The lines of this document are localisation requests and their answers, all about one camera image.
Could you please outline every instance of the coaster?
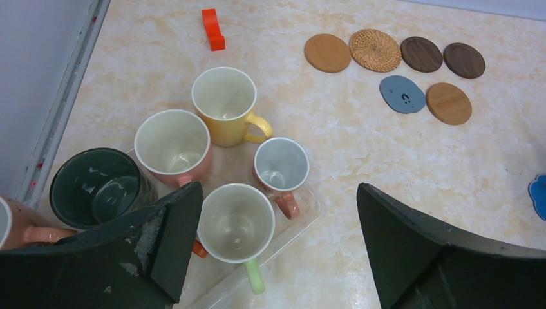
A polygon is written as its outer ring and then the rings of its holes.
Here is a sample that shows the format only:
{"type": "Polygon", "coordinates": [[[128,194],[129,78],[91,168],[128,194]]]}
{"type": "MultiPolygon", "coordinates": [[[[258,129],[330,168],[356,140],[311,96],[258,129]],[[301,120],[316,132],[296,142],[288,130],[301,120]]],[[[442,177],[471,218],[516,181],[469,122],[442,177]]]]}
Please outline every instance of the coaster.
{"type": "Polygon", "coordinates": [[[305,44],[305,58],[317,70],[337,73],[351,63],[351,51],[342,39],[331,34],[317,34],[305,44]]]}
{"type": "Polygon", "coordinates": [[[470,119],[472,105],[461,89],[440,82],[432,85],[426,94],[427,106],[434,117],[445,124],[457,126],[470,119]]]}
{"type": "Polygon", "coordinates": [[[479,51],[463,43],[453,43],[444,50],[444,60],[453,73],[465,79],[477,79],[485,72],[485,60],[479,51]]]}
{"type": "Polygon", "coordinates": [[[546,221],[546,174],[538,175],[529,184],[529,196],[536,214],[546,221]]]}
{"type": "Polygon", "coordinates": [[[375,72],[390,72],[402,60],[396,41],[387,33],[375,29],[355,32],[351,36],[349,47],[358,64],[375,72]]]}
{"type": "Polygon", "coordinates": [[[379,91],[385,102],[398,113],[416,113],[425,107],[425,94],[406,77],[386,77],[379,84],[379,91]]]}
{"type": "Polygon", "coordinates": [[[400,45],[400,51],[408,66],[422,73],[434,72],[444,62],[442,52],[424,37],[408,37],[400,45]]]}

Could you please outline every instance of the orange block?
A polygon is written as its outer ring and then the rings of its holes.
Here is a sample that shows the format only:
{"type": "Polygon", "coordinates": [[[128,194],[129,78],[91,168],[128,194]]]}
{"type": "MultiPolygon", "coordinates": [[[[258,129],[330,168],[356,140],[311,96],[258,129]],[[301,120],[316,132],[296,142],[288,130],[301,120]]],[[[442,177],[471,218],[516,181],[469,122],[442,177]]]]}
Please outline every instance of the orange block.
{"type": "Polygon", "coordinates": [[[205,31],[209,37],[209,42],[211,44],[211,50],[224,50],[225,49],[225,38],[221,34],[220,24],[218,22],[218,16],[216,16],[216,10],[213,8],[202,10],[203,15],[203,25],[205,26],[205,31]]]}

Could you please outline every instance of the mug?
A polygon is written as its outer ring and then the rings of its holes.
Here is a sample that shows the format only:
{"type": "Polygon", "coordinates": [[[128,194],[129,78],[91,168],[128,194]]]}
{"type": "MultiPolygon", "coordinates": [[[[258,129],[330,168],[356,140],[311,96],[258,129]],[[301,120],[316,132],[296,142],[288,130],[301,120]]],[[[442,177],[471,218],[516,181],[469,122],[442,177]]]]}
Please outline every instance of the mug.
{"type": "Polygon", "coordinates": [[[179,188],[204,181],[212,167],[211,134],[205,122],[182,109],[148,118],[135,135],[138,161],[162,183],[179,188]]]}
{"type": "Polygon", "coordinates": [[[256,96],[252,79],[226,66],[201,73],[191,88],[197,114],[211,130],[212,142],[221,147],[235,146],[243,140],[262,143],[273,135],[271,125],[253,112],[256,96]],[[249,124],[257,126],[264,136],[249,133],[249,124]]]}
{"type": "Polygon", "coordinates": [[[267,197],[242,183],[223,185],[203,201],[197,235],[203,247],[226,263],[244,263],[254,294],[265,292],[256,257],[271,239],[275,214],[267,197]]]}
{"type": "Polygon", "coordinates": [[[38,212],[0,196],[0,250],[21,248],[33,243],[56,243],[76,233],[75,230],[51,227],[38,212]]]}
{"type": "Polygon", "coordinates": [[[50,205],[62,222],[90,229],[157,200],[157,192],[137,163],[112,148],[76,154],[57,171],[50,205]]]}
{"type": "Polygon", "coordinates": [[[299,216],[299,206],[293,192],[307,180],[309,168],[309,157],[298,143],[275,137],[258,147],[252,174],[274,198],[283,214],[292,220],[299,216]]]}

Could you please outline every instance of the yellow mug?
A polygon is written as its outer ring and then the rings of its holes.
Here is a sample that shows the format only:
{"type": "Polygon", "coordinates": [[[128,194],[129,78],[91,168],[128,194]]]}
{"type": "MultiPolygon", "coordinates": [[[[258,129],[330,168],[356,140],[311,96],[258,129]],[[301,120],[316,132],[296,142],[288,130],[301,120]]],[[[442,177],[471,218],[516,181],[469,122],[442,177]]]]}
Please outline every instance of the yellow mug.
{"type": "Polygon", "coordinates": [[[235,68],[212,68],[197,77],[191,88],[191,99],[215,145],[231,147],[242,141],[262,143],[273,136],[271,125],[253,112],[256,94],[252,79],[235,68]],[[249,133],[249,124],[260,128],[263,136],[249,133]]]}

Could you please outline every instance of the yellow mug handle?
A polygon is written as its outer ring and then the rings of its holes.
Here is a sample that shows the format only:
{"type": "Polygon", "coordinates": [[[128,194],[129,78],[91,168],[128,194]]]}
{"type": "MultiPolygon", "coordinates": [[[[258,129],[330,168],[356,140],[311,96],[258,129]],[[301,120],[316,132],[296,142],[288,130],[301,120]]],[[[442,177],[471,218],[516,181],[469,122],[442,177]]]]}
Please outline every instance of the yellow mug handle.
{"type": "Polygon", "coordinates": [[[243,137],[244,141],[246,142],[259,144],[265,142],[273,136],[273,128],[271,127],[271,125],[264,118],[256,116],[256,114],[254,114],[253,112],[249,113],[247,119],[245,119],[245,124],[254,124],[264,134],[264,136],[258,136],[247,132],[243,137]]]}

